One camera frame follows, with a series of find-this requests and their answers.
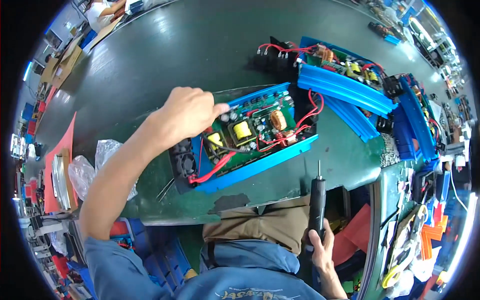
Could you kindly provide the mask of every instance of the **cardboard box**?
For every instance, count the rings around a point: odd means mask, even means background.
[[[85,48],[87,48],[88,51],[93,49],[93,47],[95,47],[102,39],[104,39],[106,36],[108,36],[113,31],[115,26],[120,22],[120,19],[121,18],[118,18],[117,20],[110,23],[110,25],[108,25],[107,27],[104,27],[102,30],[100,30],[98,35],[90,43],[88,43],[88,45]]]
[[[42,76],[40,77],[40,83],[46,82],[51,84],[53,82],[53,76],[57,70],[59,59],[51,58],[45,68],[43,69]]]
[[[58,89],[70,75],[79,58],[82,57],[82,49],[77,45],[74,46],[75,47],[73,47],[71,54],[63,57],[61,62],[58,64],[58,67],[55,69],[55,73],[53,74],[52,85]]]

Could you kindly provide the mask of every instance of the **aluminum profile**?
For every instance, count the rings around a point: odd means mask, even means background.
[[[52,160],[52,181],[57,190],[57,201],[64,210],[70,209],[70,196],[67,190],[63,158],[55,155]]]
[[[336,113],[365,143],[379,136],[370,119],[353,104],[324,95],[324,102]]]
[[[386,117],[397,107],[383,93],[349,77],[319,67],[302,64],[298,87],[351,103]]]

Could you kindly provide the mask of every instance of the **electrolytic capacitor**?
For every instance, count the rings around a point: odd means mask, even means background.
[[[230,113],[230,119],[232,121],[236,121],[238,118],[239,118],[239,116],[236,112],[233,111],[232,113]]]
[[[227,114],[223,114],[223,115],[220,116],[220,120],[222,122],[227,123],[228,121],[230,121],[230,117]]]

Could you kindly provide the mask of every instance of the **green circuit board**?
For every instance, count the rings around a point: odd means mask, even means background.
[[[278,95],[269,95],[267,97],[261,97],[257,98],[254,100],[254,103],[251,101],[245,102],[238,107],[233,107],[231,111],[229,111],[227,114],[235,113],[238,115],[238,118],[235,121],[231,122],[224,122],[222,121],[219,117],[217,118],[213,124],[212,124],[212,129],[214,132],[221,132],[222,134],[222,140],[226,144],[226,147],[230,148],[239,148],[238,146],[235,145],[234,138],[232,138],[232,133],[231,131],[228,130],[228,125],[229,123],[237,123],[242,120],[245,120],[249,122],[251,125],[250,128],[252,128],[252,138],[255,137],[252,141],[256,141],[256,137],[259,135],[259,130],[257,129],[257,126],[260,124],[264,126],[264,129],[262,130],[262,135],[263,139],[265,141],[272,141],[276,137],[272,133],[272,129],[274,129],[271,121],[270,121],[270,113],[273,110],[279,109],[283,116],[285,117],[285,121],[287,123],[287,127],[283,131],[287,130],[293,130],[295,129],[295,120],[293,119],[293,116],[290,114],[288,111],[290,108],[294,107],[293,104],[293,99],[289,97],[288,91],[285,91],[283,93],[279,93]],[[258,109],[257,112],[254,112],[251,114],[251,116],[247,116],[245,111],[253,111]],[[226,163],[217,173],[217,176],[221,176],[224,174],[227,174],[231,171],[234,171],[236,169],[239,169],[249,163],[252,163],[260,158],[263,158],[265,156],[268,156],[274,152],[277,152],[281,150],[281,146],[277,145],[265,152],[260,152],[258,151],[259,149],[265,149],[270,146],[270,144],[265,144],[261,141],[258,142],[259,148],[258,149],[250,149],[251,151],[249,153],[237,153],[235,154],[228,163]],[[216,161],[215,161],[215,156],[211,155],[211,149],[207,149],[208,143],[204,142],[204,147],[206,147],[206,151],[209,154],[209,159],[210,163],[212,164],[212,167],[215,166]],[[217,153],[225,154],[228,151],[226,150],[221,150],[218,149]]]

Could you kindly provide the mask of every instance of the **fluorescent light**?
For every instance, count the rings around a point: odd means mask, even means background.
[[[467,241],[470,237],[470,233],[472,232],[473,220],[475,218],[475,207],[477,205],[477,199],[478,197],[474,192],[470,193],[467,215],[465,217],[465,224],[463,226],[462,233],[460,234],[460,238],[458,239],[458,246],[455,251],[454,257],[452,259],[452,262],[448,267],[448,271],[446,272],[446,275],[443,277],[444,282],[449,282],[450,279],[452,278],[453,273],[456,271],[458,264],[460,263],[460,258],[463,256],[465,247],[467,246]]]
[[[27,70],[25,71],[24,81],[27,80],[28,72],[30,72],[30,68],[31,68],[31,67],[32,67],[32,62],[29,62],[29,63],[28,63]]]
[[[420,22],[415,19],[415,18],[410,18],[410,20],[415,23],[415,25],[418,27],[418,29],[420,29],[420,31],[422,32],[422,34],[425,36],[425,38],[428,40],[429,43],[432,43],[433,42],[433,39],[430,37],[430,35],[428,34],[428,32],[425,30],[425,28],[423,28],[423,26],[420,24]]]
[[[452,49],[456,49],[455,45],[452,42],[452,39],[449,36],[447,36],[446,39],[447,39],[448,43],[450,44],[450,47],[452,47]]]

